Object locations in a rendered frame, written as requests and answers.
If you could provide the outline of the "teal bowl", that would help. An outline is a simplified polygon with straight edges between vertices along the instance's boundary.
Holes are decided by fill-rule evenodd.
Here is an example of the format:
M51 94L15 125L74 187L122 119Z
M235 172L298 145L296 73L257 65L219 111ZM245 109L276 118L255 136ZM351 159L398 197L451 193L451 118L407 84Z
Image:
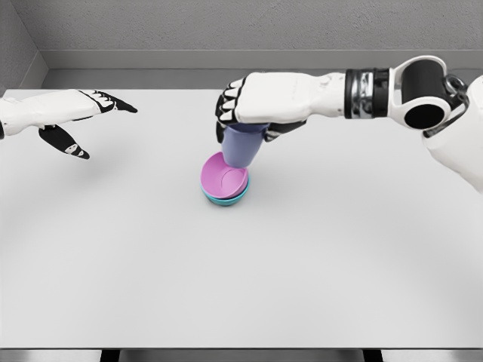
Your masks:
M231 198L215 198L215 197L213 197L213 196L211 196L207 193L207 191L203 187L202 183L199 183L199 184L200 184L200 188L201 188L203 194L205 195L205 197L211 203L216 204L218 206L222 206L222 207L228 207L228 206L231 206L231 205L238 203L241 199L243 199L243 197L248 192L248 189L250 187L251 178L248 176L247 182L245 183L245 188L239 194L237 194L236 196L231 197Z

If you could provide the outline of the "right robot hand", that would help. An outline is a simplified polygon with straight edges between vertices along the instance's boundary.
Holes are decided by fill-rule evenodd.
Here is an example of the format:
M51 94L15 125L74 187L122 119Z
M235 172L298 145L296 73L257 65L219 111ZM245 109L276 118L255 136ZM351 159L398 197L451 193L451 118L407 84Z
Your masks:
M267 143L302 127L312 114L315 85L316 77L299 72L252 72L232 81L215 106L217 142L229 127L267 124Z

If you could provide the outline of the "pink bowl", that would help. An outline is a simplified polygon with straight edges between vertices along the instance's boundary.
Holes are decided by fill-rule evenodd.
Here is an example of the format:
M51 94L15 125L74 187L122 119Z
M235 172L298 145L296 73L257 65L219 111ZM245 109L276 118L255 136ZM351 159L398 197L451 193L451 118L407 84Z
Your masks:
M207 159L200 175L203 190L217 199L239 196L248 186L248 179L248 169L229 166L222 152L217 152Z

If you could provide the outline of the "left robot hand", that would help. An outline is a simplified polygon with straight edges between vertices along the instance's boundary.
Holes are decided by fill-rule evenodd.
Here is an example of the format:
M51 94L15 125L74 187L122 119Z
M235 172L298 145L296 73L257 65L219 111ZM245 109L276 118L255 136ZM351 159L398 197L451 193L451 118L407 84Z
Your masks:
M41 139L64 154L82 159L90 155L61 124L114 110L137 112L129 103L101 90L60 90L26 98L22 105L29 111L28 124L38 128Z

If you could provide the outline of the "lavender blue cup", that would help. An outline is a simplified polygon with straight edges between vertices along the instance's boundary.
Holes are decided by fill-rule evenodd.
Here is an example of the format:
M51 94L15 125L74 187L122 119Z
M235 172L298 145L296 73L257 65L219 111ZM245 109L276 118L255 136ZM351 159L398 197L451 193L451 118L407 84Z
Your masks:
M246 168L254 160L264 141L268 124L233 124L223 133L221 150L230 167Z

